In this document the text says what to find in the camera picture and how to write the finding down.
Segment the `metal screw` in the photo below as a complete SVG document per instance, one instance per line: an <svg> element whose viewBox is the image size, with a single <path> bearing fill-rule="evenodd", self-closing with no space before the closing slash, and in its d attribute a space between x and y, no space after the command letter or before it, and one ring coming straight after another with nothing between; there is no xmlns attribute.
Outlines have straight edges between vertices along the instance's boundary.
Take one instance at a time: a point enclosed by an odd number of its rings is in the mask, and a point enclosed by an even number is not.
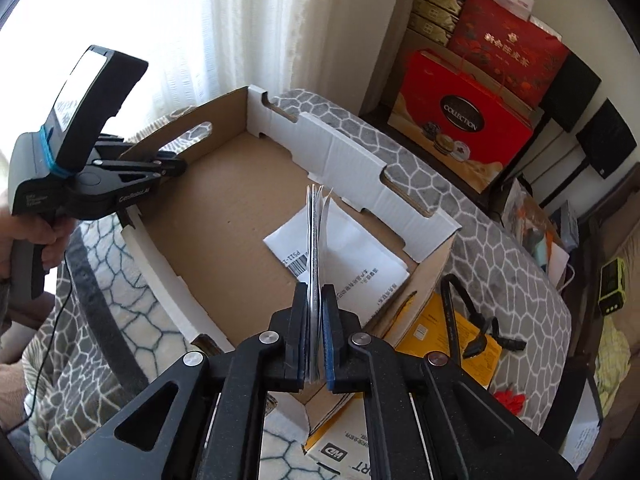
<svg viewBox="0 0 640 480"><path fill-rule="evenodd" d="M280 339L280 335L273 330L267 330L266 332L262 332L260 334L260 342L265 345L270 345L275 343L278 339Z"/></svg>
<svg viewBox="0 0 640 480"><path fill-rule="evenodd" d="M443 354L442 352L429 352L429 355L427 355L427 360L433 366L444 366L449 362L449 357L447 357L447 355Z"/></svg>
<svg viewBox="0 0 640 480"><path fill-rule="evenodd" d="M364 332L356 332L351 336L351 341L354 345L366 346L371 343L371 336Z"/></svg>
<svg viewBox="0 0 640 480"><path fill-rule="evenodd" d="M198 366L204 357L200 352L189 352L182 358L182 362L187 366Z"/></svg>

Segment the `green device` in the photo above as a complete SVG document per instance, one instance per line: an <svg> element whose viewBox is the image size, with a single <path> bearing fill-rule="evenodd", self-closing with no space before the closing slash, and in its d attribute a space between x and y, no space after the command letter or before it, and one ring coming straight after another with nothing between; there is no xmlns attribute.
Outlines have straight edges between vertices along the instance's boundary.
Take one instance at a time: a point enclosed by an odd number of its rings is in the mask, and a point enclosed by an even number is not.
<svg viewBox="0 0 640 480"><path fill-rule="evenodd" d="M626 301L625 261L615 258L600 269L598 307L603 316L620 310Z"/></svg>

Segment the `red box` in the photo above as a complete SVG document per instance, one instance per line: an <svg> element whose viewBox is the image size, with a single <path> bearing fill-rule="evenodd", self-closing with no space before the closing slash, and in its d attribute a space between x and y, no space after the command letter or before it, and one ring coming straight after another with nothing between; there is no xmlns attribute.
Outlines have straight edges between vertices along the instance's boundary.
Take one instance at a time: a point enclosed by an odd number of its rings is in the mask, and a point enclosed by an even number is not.
<svg viewBox="0 0 640 480"><path fill-rule="evenodd" d="M493 0L466 0L447 47L536 108L569 50Z"/></svg>
<svg viewBox="0 0 640 480"><path fill-rule="evenodd" d="M432 52L415 52L388 123L478 193L532 135L529 121Z"/></svg>

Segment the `person's hand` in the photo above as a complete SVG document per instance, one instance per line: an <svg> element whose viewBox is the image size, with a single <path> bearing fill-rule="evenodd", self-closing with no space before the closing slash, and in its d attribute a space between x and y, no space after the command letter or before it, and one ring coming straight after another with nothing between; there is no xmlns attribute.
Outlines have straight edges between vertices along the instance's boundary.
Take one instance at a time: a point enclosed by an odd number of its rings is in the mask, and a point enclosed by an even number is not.
<svg viewBox="0 0 640 480"><path fill-rule="evenodd" d="M65 254L76 221L69 217L56 218L50 226L40 216L26 214L11 216L6 190L0 193L0 278L11 276L11 246L14 240L28 240L44 245L42 266L45 270L57 267Z"/></svg>

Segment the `gray patterned blanket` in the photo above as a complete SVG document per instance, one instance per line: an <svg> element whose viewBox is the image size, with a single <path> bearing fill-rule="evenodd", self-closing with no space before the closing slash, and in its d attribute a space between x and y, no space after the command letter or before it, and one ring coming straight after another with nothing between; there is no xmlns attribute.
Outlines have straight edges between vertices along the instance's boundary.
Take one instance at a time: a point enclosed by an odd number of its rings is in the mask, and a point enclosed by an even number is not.
<svg viewBox="0 0 640 480"><path fill-rule="evenodd" d="M482 312L498 317L505 335L528 341L525 352L503 355L491 390L514 384L524 392L521 418L539 431L564 366L570 317L535 262L448 181L359 118L302 90L274 102L294 116L312 113L350 136L382 158L388 164L386 176L417 203L426 210L441 207L463 226L446 271L462 279ZM136 138L179 113L156 121ZM208 127L195 128L168 148L180 151L207 134ZM59 460L190 349L127 252L115 216L82 222L66 255L56 307L23 356L33 393L54 317L71 293L29 423L31 453L47 480ZM269 433L264 436L260 474L291 480L328 477L302 455L299 444L284 434Z"/></svg>

